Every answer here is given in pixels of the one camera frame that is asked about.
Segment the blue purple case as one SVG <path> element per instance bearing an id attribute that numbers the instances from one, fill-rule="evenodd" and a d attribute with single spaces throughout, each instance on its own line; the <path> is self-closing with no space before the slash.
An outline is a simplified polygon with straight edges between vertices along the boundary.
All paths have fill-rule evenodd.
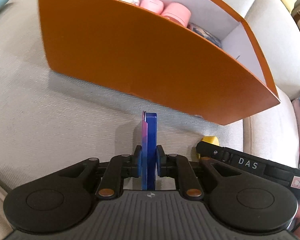
<path id="1" fill-rule="evenodd" d="M 155 190 L 157 163 L 157 114 L 143 111 L 141 129 L 141 177 L 142 190 Z"/>

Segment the pink plastic bottle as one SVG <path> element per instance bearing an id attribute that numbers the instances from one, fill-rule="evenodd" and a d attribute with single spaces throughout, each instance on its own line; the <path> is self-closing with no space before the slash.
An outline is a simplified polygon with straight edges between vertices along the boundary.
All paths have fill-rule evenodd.
<path id="1" fill-rule="evenodd" d="M 142 0 L 140 7 L 160 15 L 164 10 L 164 3 L 161 0 Z"/>

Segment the yellow tape measure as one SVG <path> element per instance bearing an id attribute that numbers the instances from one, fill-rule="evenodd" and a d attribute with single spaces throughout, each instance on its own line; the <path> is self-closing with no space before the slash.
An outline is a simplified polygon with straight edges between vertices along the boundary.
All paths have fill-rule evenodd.
<path id="1" fill-rule="evenodd" d="M 217 155 L 219 147 L 219 139 L 216 136 L 204 136 L 196 146 L 198 158 Z"/>

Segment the beige sofa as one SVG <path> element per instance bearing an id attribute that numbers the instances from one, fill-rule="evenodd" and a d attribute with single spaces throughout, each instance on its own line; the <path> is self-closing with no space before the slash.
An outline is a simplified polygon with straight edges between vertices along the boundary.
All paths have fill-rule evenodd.
<path id="1" fill-rule="evenodd" d="M 7 2 L 0 10 L 0 239 L 12 230 L 2 209 L 8 191 L 92 156 L 133 152 L 142 111 L 157 113 L 166 153 L 196 160 L 197 142 L 214 135 L 223 146 L 298 166 L 292 100 L 300 94 L 300 31 L 281 0 L 223 1 L 250 25 L 281 101 L 227 126 L 53 72 L 37 0 Z"/>

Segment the orange cardboard box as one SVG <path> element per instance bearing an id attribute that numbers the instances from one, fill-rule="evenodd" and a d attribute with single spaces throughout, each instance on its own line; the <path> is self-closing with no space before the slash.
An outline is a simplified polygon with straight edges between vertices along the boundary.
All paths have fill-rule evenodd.
<path id="1" fill-rule="evenodd" d="M 47 62 L 55 72 L 201 116 L 220 125 L 279 104 L 249 24 L 223 0 L 178 2 L 194 31 L 119 0 L 38 0 Z"/>

